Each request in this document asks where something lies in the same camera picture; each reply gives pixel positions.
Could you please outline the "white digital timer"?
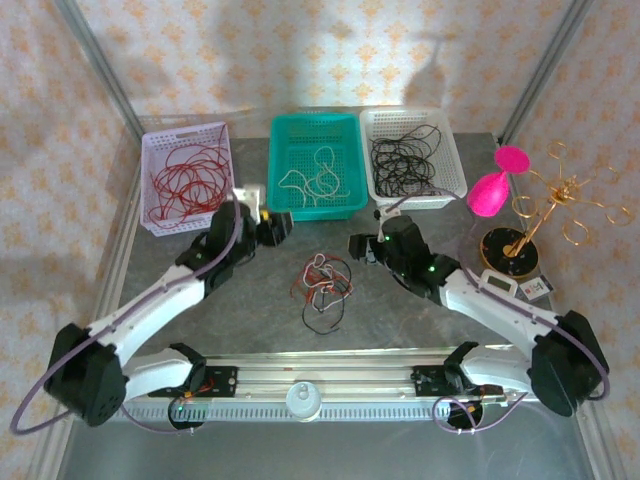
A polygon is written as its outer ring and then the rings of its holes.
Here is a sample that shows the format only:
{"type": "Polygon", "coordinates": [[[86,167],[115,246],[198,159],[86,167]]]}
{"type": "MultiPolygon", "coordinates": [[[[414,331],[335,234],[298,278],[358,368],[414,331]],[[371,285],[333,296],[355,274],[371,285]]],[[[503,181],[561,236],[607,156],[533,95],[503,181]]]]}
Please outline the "white digital timer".
{"type": "Polygon", "coordinates": [[[494,290],[500,290],[511,297],[516,296],[518,283],[513,278],[491,269],[485,269],[480,282],[485,286],[490,286],[494,290]]]}

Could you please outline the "white round knob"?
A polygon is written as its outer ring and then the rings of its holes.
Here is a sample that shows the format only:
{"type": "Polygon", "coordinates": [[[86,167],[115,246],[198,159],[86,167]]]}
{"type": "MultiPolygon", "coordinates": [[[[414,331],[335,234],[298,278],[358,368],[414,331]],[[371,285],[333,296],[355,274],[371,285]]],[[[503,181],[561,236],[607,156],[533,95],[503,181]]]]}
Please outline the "white round knob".
{"type": "Polygon", "coordinates": [[[290,387],[285,404],[291,416],[299,422],[315,420],[322,409],[322,396],[311,382],[301,381],[290,387]]]}

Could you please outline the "aluminium frame post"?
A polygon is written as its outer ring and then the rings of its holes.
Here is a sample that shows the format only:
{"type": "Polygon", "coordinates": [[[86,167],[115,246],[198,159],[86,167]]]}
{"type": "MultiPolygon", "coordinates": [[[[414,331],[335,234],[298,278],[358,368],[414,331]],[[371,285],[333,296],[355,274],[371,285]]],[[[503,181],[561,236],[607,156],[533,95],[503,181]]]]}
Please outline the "aluminium frame post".
{"type": "Polygon", "coordinates": [[[144,128],[77,0],[53,0],[53,3],[78,41],[94,72],[122,116],[126,127],[137,144],[140,145],[145,133],[144,128]]]}
{"type": "Polygon", "coordinates": [[[594,2],[595,0],[571,0],[503,131],[496,138],[499,146],[510,144],[523,128],[594,2]]]}

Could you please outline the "teal plastic basket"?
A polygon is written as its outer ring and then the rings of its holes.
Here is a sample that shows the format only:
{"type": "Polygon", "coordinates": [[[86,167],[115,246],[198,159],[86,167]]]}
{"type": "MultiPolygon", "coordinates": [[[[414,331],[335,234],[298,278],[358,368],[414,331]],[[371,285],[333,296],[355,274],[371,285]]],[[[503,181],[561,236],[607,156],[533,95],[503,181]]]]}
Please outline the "teal plastic basket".
{"type": "Polygon", "coordinates": [[[267,205],[296,222],[347,220],[368,203],[358,120],[346,113],[273,119],[267,205]]]}

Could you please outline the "white plastic basket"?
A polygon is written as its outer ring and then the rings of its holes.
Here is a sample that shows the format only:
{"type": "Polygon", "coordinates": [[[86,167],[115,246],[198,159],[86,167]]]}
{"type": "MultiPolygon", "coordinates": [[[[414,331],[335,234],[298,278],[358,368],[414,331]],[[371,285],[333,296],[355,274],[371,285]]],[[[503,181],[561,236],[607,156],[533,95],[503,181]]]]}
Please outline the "white plastic basket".
{"type": "Polygon", "coordinates": [[[406,210],[439,209],[467,183],[452,129],[437,108],[377,107],[360,112],[360,133],[369,195],[390,206],[406,195],[406,210]]]}

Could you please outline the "lilac plastic basket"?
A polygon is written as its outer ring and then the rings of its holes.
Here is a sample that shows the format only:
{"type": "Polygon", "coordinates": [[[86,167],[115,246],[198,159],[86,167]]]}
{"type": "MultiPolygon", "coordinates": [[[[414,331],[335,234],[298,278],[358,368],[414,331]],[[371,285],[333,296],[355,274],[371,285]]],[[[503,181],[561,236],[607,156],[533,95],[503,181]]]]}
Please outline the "lilac plastic basket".
{"type": "Polygon", "coordinates": [[[235,187],[227,124],[144,134],[140,174],[142,227],[156,237],[208,228],[235,187]]]}

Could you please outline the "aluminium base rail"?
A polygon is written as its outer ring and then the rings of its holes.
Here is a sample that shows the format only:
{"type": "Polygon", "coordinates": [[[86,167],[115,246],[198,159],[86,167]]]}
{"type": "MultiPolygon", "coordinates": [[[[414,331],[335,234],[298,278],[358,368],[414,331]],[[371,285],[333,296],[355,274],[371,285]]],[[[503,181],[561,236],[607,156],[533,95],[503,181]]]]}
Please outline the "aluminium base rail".
{"type": "MultiPolygon", "coordinates": [[[[238,369],[236,403],[284,403],[296,383],[315,385],[325,403],[416,402],[415,366],[440,365],[449,348],[408,348],[211,355],[211,366],[238,369]]],[[[527,364],[510,346],[479,347],[467,359],[469,380],[499,385],[507,401],[530,394],[527,364]]]]}

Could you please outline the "pink plastic goblet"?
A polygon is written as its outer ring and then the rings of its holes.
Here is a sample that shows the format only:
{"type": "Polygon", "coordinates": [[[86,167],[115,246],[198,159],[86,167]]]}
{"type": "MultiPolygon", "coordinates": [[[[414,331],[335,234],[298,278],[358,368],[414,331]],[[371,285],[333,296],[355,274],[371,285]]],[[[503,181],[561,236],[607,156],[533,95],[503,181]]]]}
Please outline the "pink plastic goblet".
{"type": "Polygon", "coordinates": [[[522,174],[529,170],[526,152],[514,146],[502,146],[494,154],[498,172],[483,176],[467,197],[471,211],[479,217],[493,217],[503,207],[509,195],[509,174],[522,174]]]}

